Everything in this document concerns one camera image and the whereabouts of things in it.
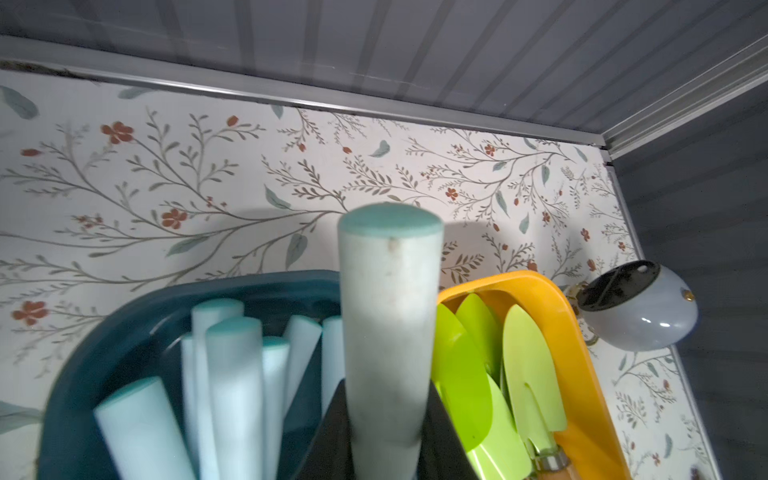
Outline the blue shovel mid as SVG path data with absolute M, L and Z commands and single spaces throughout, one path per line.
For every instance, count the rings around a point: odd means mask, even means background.
M 287 415 L 322 334 L 321 324 L 307 316 L 292 315 L 283 338 L 289 343 L 283 414 Z

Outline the blue shovel cluster back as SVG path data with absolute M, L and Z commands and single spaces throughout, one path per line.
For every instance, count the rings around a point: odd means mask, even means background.
M 354 475 L 411 479 L 427 411 L 444 224 L 411 205 L 338 223 L 345 391 Z

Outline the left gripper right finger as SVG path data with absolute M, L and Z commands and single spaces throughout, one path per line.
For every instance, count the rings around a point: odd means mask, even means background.
M 477 474 L 433 383 L 429 386 L 416 478 L 477 479 Z

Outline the green shovel yellow handle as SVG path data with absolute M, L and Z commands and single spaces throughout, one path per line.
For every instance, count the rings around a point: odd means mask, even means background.
M 521 439 L 509 405 L 499 386 L 488 375 L 491 424 L 486 437 L 467 458 L 479 479 L 527 479 L 532 462 Z

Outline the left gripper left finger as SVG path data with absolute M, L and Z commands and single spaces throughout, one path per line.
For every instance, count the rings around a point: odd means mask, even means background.
M 346 382 L 341 380 L 294 479 L 351 480 L 353 478 L 354 464 Z

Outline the green shovel wooden handle pair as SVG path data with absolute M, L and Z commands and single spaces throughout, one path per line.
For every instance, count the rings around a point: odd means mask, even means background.
M 476 293 L 467 295 L 456 312 L 475 342 L 486 372 L 500 382 L 502 371 L 502 322 Z

